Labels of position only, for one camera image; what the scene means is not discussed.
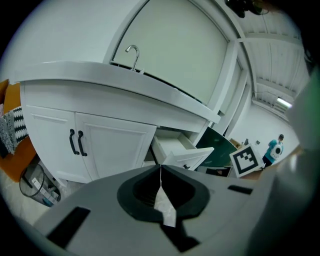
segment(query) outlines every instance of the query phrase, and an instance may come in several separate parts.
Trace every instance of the trash can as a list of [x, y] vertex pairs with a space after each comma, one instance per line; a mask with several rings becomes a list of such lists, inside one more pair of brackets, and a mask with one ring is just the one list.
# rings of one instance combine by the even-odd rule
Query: trash can
[[61, 199], [58, 188], [51, 182], [39, 164], [30, 164], [22, 172], [19, 186], [24, 196], [48, 207], [57, 204]]

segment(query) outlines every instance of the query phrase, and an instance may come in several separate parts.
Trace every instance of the white wall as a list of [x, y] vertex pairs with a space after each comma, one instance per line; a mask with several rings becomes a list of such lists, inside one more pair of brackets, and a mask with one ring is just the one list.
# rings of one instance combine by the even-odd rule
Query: white wall
[[45, 0], [15, 33], [0, 62], [0, 81], [25, 65], [103, 62], [123, 20], [141, 0]]
[[249, 108], [251, 106], [252, 98], [252, 87], [246, 84], [244, 87], [243, 94], [241, 96], [240, 103], [229, 123], [228, 129], [226, 130], [225, 137], [229, 140], [233, 137], [234, 132], [237, 130], [238, 126], [246, 118]]
[[217, 131], [219, 134], [223, 135], [225, 130], [228, 128], [231, 123], [238, 106], [240, 104], [242, 95], [244, 93], [244, 89], [246, 87], [247, 78], [249, 72], [247, 70], [242, 70], [240, 73], [240, 78], [238, 79], [237, 86], [235, 88], [235, 92], [233, 93], [232, 100], [228, 106], [228, 109], [223, 117], [221, 117], [220, 122], [214, 124], [213, 129]]
[[241, 68], [240, 68], [240, 65], [237, 62], [235, 64], [235, 67], [234, 67], [234, 72], [233, 72], [233, 75], [232, 75], [232, 79], [231, 79], [231, 82], [230, 82], [229, 89], [226, 92], [225, 98], [224, 98], [223, 103], [222, 103], [222, 105], [220, 107], [220, 111], [222, 113], [224, 113], [224, 114], [227, 113], [227, 110], [228, 110], [228, 108], [230, 106], [231, 99], [233, 98], [233, 96], [235, 94], [236, 87], [238, 85], [238, 81], [239, 81], [239, 78], [240, 78], [240, 73], [241, 73]]
[[139, 12], [114, 61], [160, 78], [204, 104], [209, 102], [226, 55], [227, 41], [217, 26], [187, 0], [150, 0]]
[[260, 141], [260, 144], [255, 147], [263, 157], [268, 149], [268, 143], [271, 140], [276, 140], [280, 134], [284, 135], [284, 151], [278, 162], [296, 148], [299, 140], [291, 126], [252, 103], [246, 117], [232, 133], [231, 137], [240, 143], [249, 139], [249, 143], [253, 145], [255, 145], [256, 141]]

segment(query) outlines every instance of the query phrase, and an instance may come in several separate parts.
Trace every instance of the black slot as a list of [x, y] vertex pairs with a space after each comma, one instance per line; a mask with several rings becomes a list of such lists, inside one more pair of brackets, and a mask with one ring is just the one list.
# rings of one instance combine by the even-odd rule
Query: black slot
[[175, 227], [161, 224], [160, 228], [181, 253], [200, 244], [195, 238], [187, 235], [181, 220], [177, 220]]
[[189, 202], [195, 195], [195, 187], [177, 176], [177, 173], [162, 172], [162, 188], [175, 209]]
[[156, 165], [158, 165], [158, 164], [159, 164], [159, 163], [158, 163], [158, 160], [157, 160], [157, 158], [156, 158], [156, 156], [155, 156], [154, 150], [152, 149], [152, 146], [151, 146], [151, 145], [150, 145], [150, 147], [149, 147], [149, 150], [150, 150], [151, 155], [152, 155], [152, 157], [153, 157], [154, 163], [155, 163]]
[[149, 207], [154, 207], [156, 196], [160, 188], [160, 170], [149, 174], [133, 185], [133, 195], [136, 199]]
[[66, 248], [72, 237], [80, 228], [82, 223], [87, 218], [90, 210], [76, 207], [69, 213], [63, 221], [46, 237], [51, 242], [55, 243], [61, 248]]
[[237, 185], [230, 185], [228, 187], [228, 190], [233, 190], [242, 194], [247, 194], [250, 195], [252, 193], [252, 188], [247, 188], [247, 187], [243, 187], [243, 186], [237, 186]]

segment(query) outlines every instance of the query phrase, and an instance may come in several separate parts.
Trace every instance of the orange chair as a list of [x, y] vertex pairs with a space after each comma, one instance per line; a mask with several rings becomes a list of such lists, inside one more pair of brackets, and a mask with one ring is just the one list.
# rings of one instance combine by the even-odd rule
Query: orange chair
[[[4, 98], [4, 113], [21, 106], [20, 83], [9, 85]], [[2, 169], [13, 181], [19, 182], [20, 175], [30, 164], [36, 155], [36, 150], [29, 137], [21, 141], [14, 155], [8, 154], [5, 158], [0, 157], [0, 169]]]

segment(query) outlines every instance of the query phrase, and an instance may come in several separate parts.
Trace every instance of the white drawer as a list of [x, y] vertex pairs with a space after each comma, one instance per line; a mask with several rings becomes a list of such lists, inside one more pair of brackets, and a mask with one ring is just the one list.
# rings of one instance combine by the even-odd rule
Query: white drawer
[[213, 147], [196, 148], [181, 132], [168, 130], [157, 130], [151, 146], [159, 164], [177, 166], [192, 171], [214, 150]]

